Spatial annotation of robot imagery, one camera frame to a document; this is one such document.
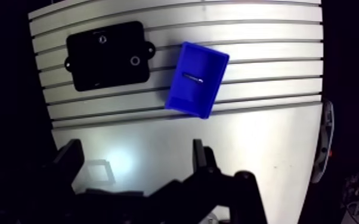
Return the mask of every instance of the blue plastic bin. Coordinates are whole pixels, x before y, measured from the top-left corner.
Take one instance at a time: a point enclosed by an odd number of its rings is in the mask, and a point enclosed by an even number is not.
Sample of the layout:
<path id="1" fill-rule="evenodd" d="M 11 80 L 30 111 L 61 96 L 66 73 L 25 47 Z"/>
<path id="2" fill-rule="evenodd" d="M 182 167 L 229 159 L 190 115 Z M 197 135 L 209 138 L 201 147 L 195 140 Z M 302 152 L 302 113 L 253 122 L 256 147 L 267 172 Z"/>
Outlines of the blue plastic bin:
<path id="1" fill-rule="evenodd" d="M 184 42 L 165 108 L 209 118 L 229 58 Z"/>

